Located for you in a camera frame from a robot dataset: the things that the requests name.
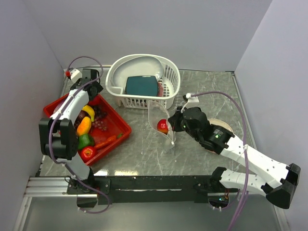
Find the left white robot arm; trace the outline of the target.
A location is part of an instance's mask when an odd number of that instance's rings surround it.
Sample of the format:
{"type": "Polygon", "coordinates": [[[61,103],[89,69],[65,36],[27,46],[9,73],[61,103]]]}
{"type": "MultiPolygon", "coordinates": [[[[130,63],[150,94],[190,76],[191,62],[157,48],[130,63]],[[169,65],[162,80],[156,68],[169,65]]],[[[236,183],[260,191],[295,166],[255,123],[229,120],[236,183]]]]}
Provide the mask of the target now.
{"type": "Polygon", "coordinates": [[[96,191],[96,182],[92,169],[78,154],[74,122],[81,109],[103,90],[100,84],[102,74],[95,69],[83,69],[81,78],[70,88],[60,108],[50,118],[42,118],[38,125],[42,153],[54,163],[66,167],[73,182],[84,193],[96,191]]]}

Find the red faceted apple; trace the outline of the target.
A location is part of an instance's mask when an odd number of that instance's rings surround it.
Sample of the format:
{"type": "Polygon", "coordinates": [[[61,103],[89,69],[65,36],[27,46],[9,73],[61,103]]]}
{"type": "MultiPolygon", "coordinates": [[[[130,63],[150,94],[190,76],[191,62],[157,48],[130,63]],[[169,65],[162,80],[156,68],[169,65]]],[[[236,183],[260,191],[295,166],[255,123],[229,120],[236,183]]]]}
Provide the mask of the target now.
{"type": "Polygon", "coordinates": [[[96,105],[99,105],[99,104],[100,104],[100,97],[99,97],[99,95],[97,95],[93,100],[90,100],[88,102],[89,106],[96,106],[96,105]]]}

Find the clear dotted zip bag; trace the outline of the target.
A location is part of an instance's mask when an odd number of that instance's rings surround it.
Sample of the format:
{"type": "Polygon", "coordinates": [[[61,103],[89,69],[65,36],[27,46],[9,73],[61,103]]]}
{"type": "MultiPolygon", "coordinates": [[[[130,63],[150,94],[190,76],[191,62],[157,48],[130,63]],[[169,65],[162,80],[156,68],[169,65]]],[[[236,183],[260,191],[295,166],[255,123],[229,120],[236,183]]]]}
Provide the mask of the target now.
{"type": "Polygon", "coordinates": [[[171,124],[168,122],[169,113],[165,107],[156,101],[148,102],[148,122],[150,127],[156,132],[158,136],[158,146],[161,147],[165,152],[169,152],[175,147],[175,132],[172,131],[171,124]],[[166,119],[168,124],[168,134],[159,132],[156,128],[157,123],[161,119],[166,119]]]}

